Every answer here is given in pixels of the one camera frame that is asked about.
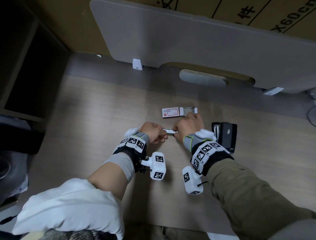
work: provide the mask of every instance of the wooden tabletop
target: wooden tabletop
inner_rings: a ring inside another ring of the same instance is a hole
[[[308,121],[71,75],[64,77],[21,202],[70,178],[88,177],[129,128],[145,121],[171,128],[179,118],[163,119],[161,109],[180,106],[197,107],[206,129],[212,122],[237,124],[235,160],[294,204],[316,211],[316,128]],[[148,153],[154,151],[165,155],[165,178],[135,175],[123,199],[125,220],[233,234],[207,185],[198,196],[185,192],[182,169],[190,165],[190,155],[184,147],[170,136],[163,144],[150,145]]]

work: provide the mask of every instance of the red and white box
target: red and white box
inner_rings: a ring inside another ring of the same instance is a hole
[[[188,112],[198,113],[198,108],[194,107],[174,107],[174,108],[163,108],[162,117],[185,117]]]

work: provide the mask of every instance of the person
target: person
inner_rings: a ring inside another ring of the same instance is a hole
[[[167,135],[161,128],[146,122],[134,136],[146,146],[164,142]],[[210,140],[195,135],[204,129],[200,114],[189,113],[172,129],[179,132],[174,134],[175,138],[192,154]],[[239,239],[315,238],[315,212],[292,204],[228,153],[220,151],[212,156],[204,165],[203,175]],[[138,167],[133,158],[131,148],[118,147],[87,180],[71,179],[58,188],[32,196],[18,215],[13,233],[44,231],[37,237],[42,240],[123,239],[120,203]],[[159,229],[151,226],[156,233],[143,239],[167,239]]]

